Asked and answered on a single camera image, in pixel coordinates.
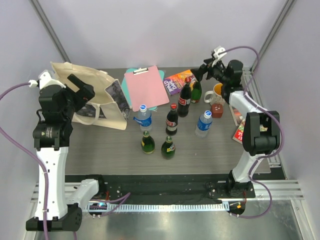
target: soda bottle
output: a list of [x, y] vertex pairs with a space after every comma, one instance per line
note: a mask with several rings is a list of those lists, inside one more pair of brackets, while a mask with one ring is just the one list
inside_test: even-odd
[[178, 113], [177, 113], [177, 104], [172, 103], [171, 104], [171, 110], [166, 116], [166, 128], [165, 132], [169, 136], [173, 136], [177, 133], [177, 125], [178, 125]]
[[145, 154], [152, 154], [155, 151], [155, 140], [149, 135], [148, 131], [143, 132], [141, 148]]
[[205, 111], [205, 113], [199, 117], [198, 124], [195, 128], [195, 135], [199, 138], [204, 138], [205, 136], [207, 136], [212, 124], [211, 115], [211, 111]]
[[161, 147], [161, 154], [162, 157], [165, 159], [172, 159], [175, 156], [176, 147], [175, 144], [172, 142], [172, 137], [167, 136], [165, 138], [165, 142], [162, 144]]
[[151, 111], [146, 105], [141, 105], [138, 112], [138, 117], [133, 118], [138, 124], [140, 124], [141, 131], [150, 131], [152, 129], [152, 116]]
[[195, 80], [193, 84], [193, 90], [191, 92], [191, 103], [196, 104], [199, 102], [202, 94], [201, 83], [198, 80]]
[[182, 118], [187, 116], [189, 112], [189, 106], [191, 101], [191, 88], [190, 88], [191, 80], [192, 80], [191, 76], [187, 76], [184, 79], [185, 84], [180, 92], [177, 112], [179, 117], [182, 117]]

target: wood grain surface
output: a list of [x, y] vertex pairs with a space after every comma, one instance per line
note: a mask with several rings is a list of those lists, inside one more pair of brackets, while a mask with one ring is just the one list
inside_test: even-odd
[[[160, 68], [165, 77], [188, 68]], [[126, 69], [104, 69], [112, 77], [123, 80]], [[202, 95], [212, 90], [216, 80], [203, 80]], [[229, 106], [224, 105], [222, 118], [214, 118], [206, 138], [195, 136], [200, 114], [210, 110], [203, 99], [190, 105], [188, 116], [178, 120], [177, 134], [173, 136], [175, 156], [166, 160], [161, 156], [161, 145], [166, 139], [166, 116], [171, 103], [178, 103], [179, 95], [170, 96], [170, 103], [152, 112], [152, 130], [155, 140], [153, 154], [141, 150], [143, 137], [139, 125], [133, 120], [137, 112], [130, 112], [126, 130], [73, 123], [66, 174], [102, 175], [160, 175], [160, 174], [227, 174], [233, 169], [242, 153], [240, 143], [232, 140], [236, 126]], [[267, 160], [262, 161], [256, 173], [270, 173]]]

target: red box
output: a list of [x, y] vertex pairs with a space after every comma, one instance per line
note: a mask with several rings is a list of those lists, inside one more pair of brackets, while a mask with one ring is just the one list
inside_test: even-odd
[[224, 106], [222, 106], [220, 103], [212, 104], [211, 112], [213, 118], [219, 119], [222, 117], [222, 114], [224, 113]]

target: blue bottle label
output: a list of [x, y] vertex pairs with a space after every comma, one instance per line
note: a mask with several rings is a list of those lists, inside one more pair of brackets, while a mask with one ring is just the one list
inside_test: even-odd
[[198, 126], [198, 128], [199, 128], [201, 131], [208, 131], [209, 128], [211, 127], [211, 124], [212, 124], [212, 122], [210, 122], [210, 123], [204, 123], [204, 122], [202, 122], [202, 121], [200, 120], [200, 118], [199, 118], [197, 126]]
[[138, 124], [140, 124], [142, 127], [148, 127], [151, 125], [151, 122], [152, 122], [152, 117], [150, 115], [150, 117], [148, 117], [147, 119], [145, 120], [140, 120], [136, 117], [133, 117], [133, 120], [135, 120]]

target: green glass bottle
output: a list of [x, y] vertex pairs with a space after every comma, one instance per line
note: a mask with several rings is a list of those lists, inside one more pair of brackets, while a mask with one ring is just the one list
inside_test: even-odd
[[143, 132], [141, 148], [145, 154], [152, 154], [155, 151], [155, 140], [149, 135], [148, 131]]
[[175, 156], [176, 153], [176, 146], [172, 142], [172, 137], [167, 136], [165, 139], [165, 142], [162, 144], [161, 147], [161, 154], [162, 157], [165, 159], [172, 159]]
[[201, 83], [195, 80], [193, 84], [193, 90], [191, 92], [191, 103], [196, 104], [200, 101], [202, 95]]

